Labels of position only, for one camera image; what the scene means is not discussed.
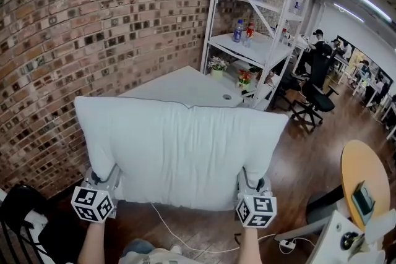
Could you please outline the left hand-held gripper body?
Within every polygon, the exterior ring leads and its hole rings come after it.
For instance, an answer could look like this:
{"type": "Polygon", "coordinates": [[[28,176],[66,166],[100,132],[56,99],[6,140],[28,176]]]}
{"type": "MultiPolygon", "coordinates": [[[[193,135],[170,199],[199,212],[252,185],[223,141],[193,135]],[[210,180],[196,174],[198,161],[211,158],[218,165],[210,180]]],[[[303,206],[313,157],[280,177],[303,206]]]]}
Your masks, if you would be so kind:
{"type": "Polygon", "coordinates": [[[108,218],[115,219],[121,171],[114,165],[105,180],[102,180],[90,167],[81,183],[74,189],[71,204],[78,217],[84,221],[104,223],[108,218]]]}

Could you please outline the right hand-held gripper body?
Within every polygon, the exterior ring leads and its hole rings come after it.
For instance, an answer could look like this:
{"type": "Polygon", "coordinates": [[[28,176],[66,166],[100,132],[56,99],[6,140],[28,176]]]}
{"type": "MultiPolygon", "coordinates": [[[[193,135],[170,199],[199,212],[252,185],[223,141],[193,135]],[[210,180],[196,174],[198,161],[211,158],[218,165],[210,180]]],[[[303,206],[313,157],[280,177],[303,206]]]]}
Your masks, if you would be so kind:
{"type": "Polygon", "coordinates": [[[236,214],[245,228],[264,229],[277,215],[277,199],[267,176],[250,181],[246,169],[238,174],[236,214]]]}

